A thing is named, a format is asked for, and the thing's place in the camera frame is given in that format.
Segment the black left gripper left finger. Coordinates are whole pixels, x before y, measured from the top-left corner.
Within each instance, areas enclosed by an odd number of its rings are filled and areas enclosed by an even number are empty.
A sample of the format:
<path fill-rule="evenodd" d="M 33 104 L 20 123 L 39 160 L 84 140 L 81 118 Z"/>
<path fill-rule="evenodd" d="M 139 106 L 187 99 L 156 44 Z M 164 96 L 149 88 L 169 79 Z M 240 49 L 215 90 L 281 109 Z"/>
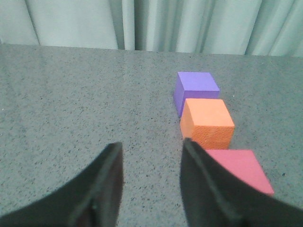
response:
<path fill-rule="evenodd" d="M 114 227 L 123 185 L 123 149 L 108 144 L 81 173 L 48 196 L 0 218 L 2 227 Z"/>

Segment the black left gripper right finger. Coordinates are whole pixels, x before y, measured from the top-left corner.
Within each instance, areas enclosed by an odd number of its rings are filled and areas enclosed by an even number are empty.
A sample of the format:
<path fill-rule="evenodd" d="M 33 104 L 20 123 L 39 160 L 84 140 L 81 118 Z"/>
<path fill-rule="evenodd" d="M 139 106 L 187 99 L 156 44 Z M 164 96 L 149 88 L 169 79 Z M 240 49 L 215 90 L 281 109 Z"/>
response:
<path fill-rule="evenodd" d="M 261 193 L 190 138 L 180 164 L 183 207 L 190 227 L 301 227 L 303 211 Z"/>

